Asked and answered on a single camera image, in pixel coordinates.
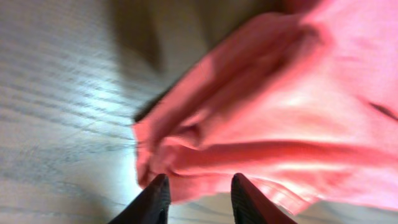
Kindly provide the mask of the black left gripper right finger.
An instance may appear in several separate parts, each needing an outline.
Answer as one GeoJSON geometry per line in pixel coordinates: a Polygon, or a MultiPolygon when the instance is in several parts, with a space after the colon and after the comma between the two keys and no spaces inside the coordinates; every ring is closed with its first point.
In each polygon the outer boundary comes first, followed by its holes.
{"type": "Polygon", "coordinates": [[[297,224],[242,173],[231,181],[231,203],[235,224],[297,224]]]}

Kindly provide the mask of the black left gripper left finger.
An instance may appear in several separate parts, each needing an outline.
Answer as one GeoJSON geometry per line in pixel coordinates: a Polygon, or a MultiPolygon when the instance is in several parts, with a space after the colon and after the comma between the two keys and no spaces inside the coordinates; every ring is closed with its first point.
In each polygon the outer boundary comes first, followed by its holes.
{"type": "Polygon", "coordinates": [[[108,224],[167,224],[171,204],[169,178],[156,178],[108,224]]]}

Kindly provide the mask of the red t-shirt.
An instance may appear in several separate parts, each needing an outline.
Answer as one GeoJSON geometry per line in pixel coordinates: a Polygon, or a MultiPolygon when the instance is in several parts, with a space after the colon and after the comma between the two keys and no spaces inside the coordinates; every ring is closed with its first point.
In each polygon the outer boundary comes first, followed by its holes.
{"type": "Polygon", "coordinates": [[[397,208],[397,0],[285,1],[203,57],[133,127],[137,180],[174,202],[244,174],[296,214],[397,208]]]}

